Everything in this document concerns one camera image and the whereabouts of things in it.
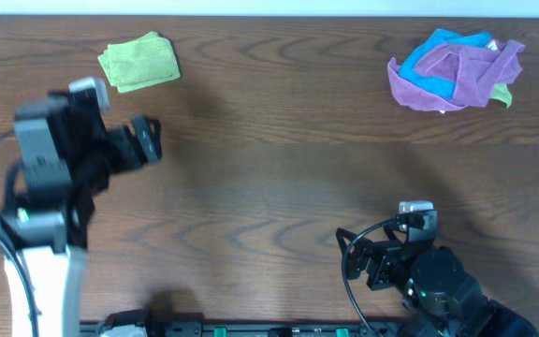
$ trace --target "white wall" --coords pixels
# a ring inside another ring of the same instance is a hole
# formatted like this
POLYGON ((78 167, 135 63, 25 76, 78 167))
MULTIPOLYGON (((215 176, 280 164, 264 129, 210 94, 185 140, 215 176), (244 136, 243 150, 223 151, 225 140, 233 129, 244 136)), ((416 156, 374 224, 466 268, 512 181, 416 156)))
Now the white wall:
POLYGON ((539 18, 539 0, 0 0, 0 14, 539 18))

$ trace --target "towel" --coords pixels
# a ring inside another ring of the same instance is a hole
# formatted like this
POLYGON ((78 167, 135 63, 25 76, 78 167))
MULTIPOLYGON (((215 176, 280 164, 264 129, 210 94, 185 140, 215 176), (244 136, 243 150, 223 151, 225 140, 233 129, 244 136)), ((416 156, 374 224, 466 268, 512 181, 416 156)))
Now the towel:
POLYGON ((98 59, 109 83, 117 86, 119 93, 173 81, 181 75, 171 43, 155 32, 108 45, 98 59))
POLYGON ((490 94, 491 99, 497 99, 506 104, 506 107, 510 107, 511 103, 513 103, 513 95, 511 95, 511 92, 509 91, 509 88, 507 87, 506 83, 498 83, 494 85, 494 89, 492 89, 492 94, 490 94))
POLYGON ((485 107, 497 83, 513 83, 523 70, 517 54, 524 49, 524 45, 514 40, 497 51, 444 43, 426 53, 416 63, 415 71, 426 78, 453 81, 453 104, 485 107))
POLYGON ((392 95, 399 104, 420 111, 455 111, 465 108, 465 106, 452 104, 436 94, 416 87, 399 76, 400 69, 401 66, 397 65, 397 59, 391 58, 387 65, 388 79, 392 95))
POLYGON ((486 47, 491 40, 492 36, 486 32, 464 37, 445 29, 436 29, 428 41, 417 47, 402 63, 401 69, 399 70, 399 76, 432 94, 450 99, 453 97, 453 92, 455 91, 454 80, 440 79, 437 77, 424 77, 417 74, 415 71, 415 65, 417 62, 419 62, 419 60, 422 59, 426 53, 443 43, 486 47))

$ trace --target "green light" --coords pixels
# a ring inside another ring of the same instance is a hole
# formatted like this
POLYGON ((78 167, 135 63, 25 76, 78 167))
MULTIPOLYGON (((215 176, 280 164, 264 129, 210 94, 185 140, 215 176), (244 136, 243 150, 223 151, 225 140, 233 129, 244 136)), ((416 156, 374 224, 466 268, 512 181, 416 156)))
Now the green light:
POLYGON ((336 337, 348 337, 348 329, 336 329, 336 337))
POLYGON ((20 220, 20 222, 28 222, 28 220, 30 219, 30 216, 28 216, 28 211, 25 210, 24 208, 19 208, 18 209, 18 220, 20 220))
POLYGON ((226 337, 227 329, 226 328, 215 328, 213 329, 213 337, 226 337))

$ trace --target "blue cloth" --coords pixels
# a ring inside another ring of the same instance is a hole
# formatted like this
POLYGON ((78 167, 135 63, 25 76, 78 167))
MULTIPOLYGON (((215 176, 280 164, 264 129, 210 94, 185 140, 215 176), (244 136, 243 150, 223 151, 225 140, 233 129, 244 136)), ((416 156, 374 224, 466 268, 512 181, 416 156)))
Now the blue cloth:
POLYGON ((436 94, 442 98, 452 99, 453 93, 455 92, 454 81, 434 76, 423 77, 414 71, 415 65, 423 55, 428 53, 428 51, 431 51, 431 49, 443 43, 485 47, 491 40, 492 37, 486 32, 464 37, 445 29, 436 29, 426 43, 417 47, 417 49, 407 57, 399 70, 399 76, 430 93, 436 94))

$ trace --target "cable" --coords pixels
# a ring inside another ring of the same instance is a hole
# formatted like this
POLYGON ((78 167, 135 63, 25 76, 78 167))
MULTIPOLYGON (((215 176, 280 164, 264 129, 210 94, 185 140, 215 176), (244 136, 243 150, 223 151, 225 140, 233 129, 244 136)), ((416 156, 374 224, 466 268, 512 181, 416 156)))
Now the cable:
POLYGON ((16 177, 20 172, 21 161, 18 160, 12 164, 6 173, 6 187, 4 190, 4 208, 15 208, 16 193, 14 192, 14 184, 16 183, 16 177))
POLYGON ((0 247, 3 249, 4 254, 11 263, 16 268, 16 271, 18 272, 18 276, 20 276, 20 280, 22 281, 22 286, 24 287, 24 293, 26 294, 26 301, 28 301, 28 310, 29 310, 29 318, 30 318, 30 325, 33 330, 33 337, 38 337, 38 324, 37 324, 37 312, 38 309, 36 307, 36 301, 35 301, 35 294, 33 293, 32 288, 29 285, 28 282, 28 276, 26 275, 26 271, 22 267, 22 264, 14 254, 13 249, 7 244, 7 242, 4 240, 4 238, 0 235, 0 247))
POLYGON ((361 318, 361 321, 363 322, 363 324, 365 324, 368 327, 369 330, 373 331, 373 333, 376 336, 381 336, 382 333, 379 330, 377 330, 376 328, 372 327, 370 325, 370 323, 367 321, 367 319, 365 319, 365 315, 363 314, 363 312, 361 312, 361 308, 359 308, 359 305, 357 304, 357 301, 355 300, 355 296, 353 295, 353 290, 351 290, 351 286, 348 284, 348 278, 346 277, 346 261, 348 260, 348 256, 351 254, 351 250, 353 250, 353 247, 355 247, 355 244, 359 240, 361 240, 364 236, 370 234, 371 232, 375 231, 376 229, 388 225, 391 221, 392 221, 392 219, 386 220, 384 222, 373 225, 373 226, 363 230, 362 232, 359 233, 359 235, 357 235, 356 238, 354 238, 348 244, 348 246, 346 247, 346 250, 344 251, 344 253, 342 253, 342 265, 341 265, 341 268, 342 268, 342 280, 344 281, 344 287, 346 288, 346 294, 348 295, 348 298, 351 300, 351 303, 353 303, 353 307, 355 308, 355 311, 357 311, 357 314, 361 318))

